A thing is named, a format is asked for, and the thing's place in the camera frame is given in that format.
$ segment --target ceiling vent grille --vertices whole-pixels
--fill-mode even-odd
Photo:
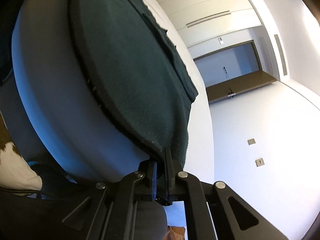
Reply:
[[[276,35],[275,35],[275,38],[276,38],[276,43],[277,43],[277,45],[278,45],[278,49],[279,49],[279,53],[280,53],[283,75],[286,76],[286,75],[288,74],[287,65],[286,65],[286,63],[285,63],[284,54],[283,54],[283,49],[282,49],[282,46],[281,46],[281,43],[280,43],[279,35],[276,34]]]

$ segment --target white wall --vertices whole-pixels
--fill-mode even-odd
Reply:
[[[212,103],[210,111],[215,180],[301,240],[320,210],[320,111],[280,82]],[[265,165],[256,167],[261,157]]]
[[[236,54],[242,75],[259,70],[259,65],[252,48],[252,44],[248,43],[242,46],[237,46],[233,48],[233,50]]]
[[[234,48],[227,49],[195,61],[206,87],[241,76]]]
[[[288,75],[286,76],[283,75],[281,57],[280,57],[280,53],[277,48],[277,43],[274,37],[274,35],[277,34],[279,36],[280,43],[283,46],[282,38],[279,33],[276,22],[264,0],[250,0],[250,2],[255,8],[256,12],[258,13],[260,20],[267,31],[268,38],[270,39],[272,47],[274,49],[274,54],[276,57],[276,62],[277,62],[277,67],[279,72],[278,79],[280,81],[287,80],[290,78],[290,71],[288,70]],[[283,49],[283,53],[284,53],[284,58],[287,62],[285,49]]]
[[[264,2],[281,35],[290,78],[320,95],[320,27],[317,21],[302,0]]]
[[[229,33],[221,36],[224,44],[220,44],[218,38],[210,39],[204,42],[201,42],[197,45],[191,46],[188,48],[191,57],[196,58],[204,54],[216,51],[218,49],[223,49],[230,47],[241,42],[252,41],[253,36],[249,30],[242,30],[234,33]]]
[[[223,44],[219,43],[218,38],[214,38],[192,46],[188,50],[193,58],[197,58],[219,49],[253,40],[258,51],[262,70],[280,80],[276,56],[264,26],[229,33],[222,35],[221,38],[224,42]]]
[[[276,55],[266,28],[258,26],[250,28],[249,32],[256,45],[263,70],[280,80]]]
[[[288,79],[283,83],[295,90],[297,93],[304,96],[310,103],[312,103],[316,108],[320,110],[320,96],[318,96],[318,94],[301,85],[300,83],[294,81],[293,79]]]

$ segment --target cowhide pattern fabric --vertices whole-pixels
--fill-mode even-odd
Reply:
[[[0,187],[41,190],[42,179],[27,164],[0,116]]]

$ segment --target wall outlet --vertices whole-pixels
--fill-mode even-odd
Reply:
[[[261,159],[256,160],[256,164],[257,164],[257,167],[264,165],[263,159],[261,158]]]
[[[255,144],[256,141],[254,140],[254,138],[252,138],[252,139],[249,139],[249,140],[248,140],[248,143],[249,143],[249,145],[252,145],[252,144]]]

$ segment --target green fabric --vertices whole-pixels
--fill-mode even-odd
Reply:
[[[142,0],[69,0],[72,40],[98,104],[138,147],[185,163],[198,92]]]

